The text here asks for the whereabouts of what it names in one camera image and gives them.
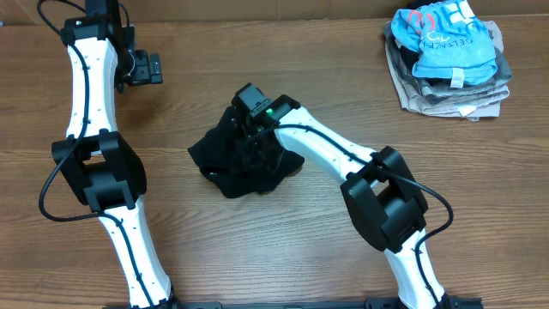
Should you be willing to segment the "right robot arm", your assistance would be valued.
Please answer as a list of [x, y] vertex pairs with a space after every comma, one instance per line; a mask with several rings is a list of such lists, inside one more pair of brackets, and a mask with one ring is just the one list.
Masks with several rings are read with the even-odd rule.
[[425, 195], [440, 196], [414, 180], [398, 151], [375, 151], [347, 140], [287, 95], [271, 100], [254, 90], [235, 95], [232, 105], [243, 116], [252, 142], [271, 135], [285, 150], [311, 161], [337, 182], [354, 228], [388, 259], [399, 307], [451, 306], [426, 250], [426, 241], [449, 226], [425, 228]]

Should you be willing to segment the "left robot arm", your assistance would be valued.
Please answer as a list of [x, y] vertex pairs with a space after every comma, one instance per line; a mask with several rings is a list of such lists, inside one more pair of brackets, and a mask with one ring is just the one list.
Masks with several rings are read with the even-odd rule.
[[55, 167], [39, 194], [45, 208], [52, 180], [62, 174], [89, 208], [73, 221], [98, 219], [110, 236], [129, 290], [130, 308], [179, 308], [154, 248], [144, 214], [147, 180], [137, 153], [118, 130], [115, 94], [127, 86], [161, 84], [160, 57], [136, 49], [136, 30], [117, 0], [86, 1], [80, 17], [54, 31], [72, 69], [72, 109], [65, 138], [51, 145]]

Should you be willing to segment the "black polo shirt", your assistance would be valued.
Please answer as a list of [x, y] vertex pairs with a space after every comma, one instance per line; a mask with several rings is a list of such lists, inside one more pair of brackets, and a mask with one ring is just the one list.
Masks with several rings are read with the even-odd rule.
[[255, 138], [237, 109], [229, 106], [219, 123], [188, 152], [200, 173], [214, 183], [224, 197], [273, 191], [297, 172], [305, 159], [284, 149], [272, 132]]

